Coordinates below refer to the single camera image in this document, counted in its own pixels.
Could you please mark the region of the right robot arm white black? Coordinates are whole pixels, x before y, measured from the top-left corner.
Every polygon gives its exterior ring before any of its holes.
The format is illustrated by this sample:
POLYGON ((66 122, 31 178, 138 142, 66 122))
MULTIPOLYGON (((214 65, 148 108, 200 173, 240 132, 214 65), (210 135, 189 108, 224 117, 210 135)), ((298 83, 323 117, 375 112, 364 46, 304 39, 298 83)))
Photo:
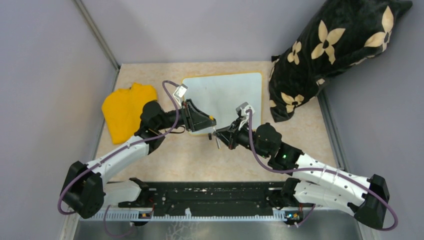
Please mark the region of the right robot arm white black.
POLYGON ((213 135, 233 150, 242 146, 268 159, 262 166, 273 173, 287 174, 281 199, 287 206, 313 204, 342 211, 358 222, 383 230, 390 193, 386 179, 373 174, 359 176, 324 164, 282 141, 269 123, 252 131, 238 119, 213 135))

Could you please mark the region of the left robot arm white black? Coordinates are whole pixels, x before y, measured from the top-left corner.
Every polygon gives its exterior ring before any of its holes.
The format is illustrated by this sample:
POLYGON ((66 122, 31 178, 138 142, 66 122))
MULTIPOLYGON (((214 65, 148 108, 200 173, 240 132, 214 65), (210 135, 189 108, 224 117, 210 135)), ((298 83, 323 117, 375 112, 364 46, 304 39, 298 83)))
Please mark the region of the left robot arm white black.
POLYGON ((158 149, 165 140, 162 130, 171 132, 173 128, 184 127, 197 132, 217 124, 215 118, 200 111, 191 99, 169 112, 156 100, 150 101, 143 106, 140 119, 139 129, 120 147, 88 163, 76 161, 69 167, 59 195, 59 210, 66 203, 73 213, 88 219, 108 206, 152 207, 152 194, 146 183, 136 177, 121 182, 111 182, 111 178, 158 149))

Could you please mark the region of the white board yellow frame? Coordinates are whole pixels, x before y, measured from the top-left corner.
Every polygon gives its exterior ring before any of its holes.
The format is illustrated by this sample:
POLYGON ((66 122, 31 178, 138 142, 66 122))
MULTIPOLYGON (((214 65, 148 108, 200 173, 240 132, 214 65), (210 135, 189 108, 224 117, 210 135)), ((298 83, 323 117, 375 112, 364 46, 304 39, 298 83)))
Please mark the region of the white board yellow frame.
POLYGON ((237 117, 236 108, 248 103, 255 110, 254 128, 262 124, 263 76, 260 72, 243 72, 186 77, 185 99, 216 119, 216 129, 230 125, 237 117))

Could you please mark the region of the white marker pen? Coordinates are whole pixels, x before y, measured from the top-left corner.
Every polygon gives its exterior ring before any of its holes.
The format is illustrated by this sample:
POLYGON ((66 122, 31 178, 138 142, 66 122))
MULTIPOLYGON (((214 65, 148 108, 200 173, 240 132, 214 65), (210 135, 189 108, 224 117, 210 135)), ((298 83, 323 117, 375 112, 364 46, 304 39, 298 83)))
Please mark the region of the white marker pen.
POLYGON ((221 144, 220 144, 219 138, 216 136, 216 127, 214 126, 212 129, 213 129, 212 134, 213 134, 213 136, 215 138, 215 142, 216 142, 217 148, 220 150, 221 149, 221 144))

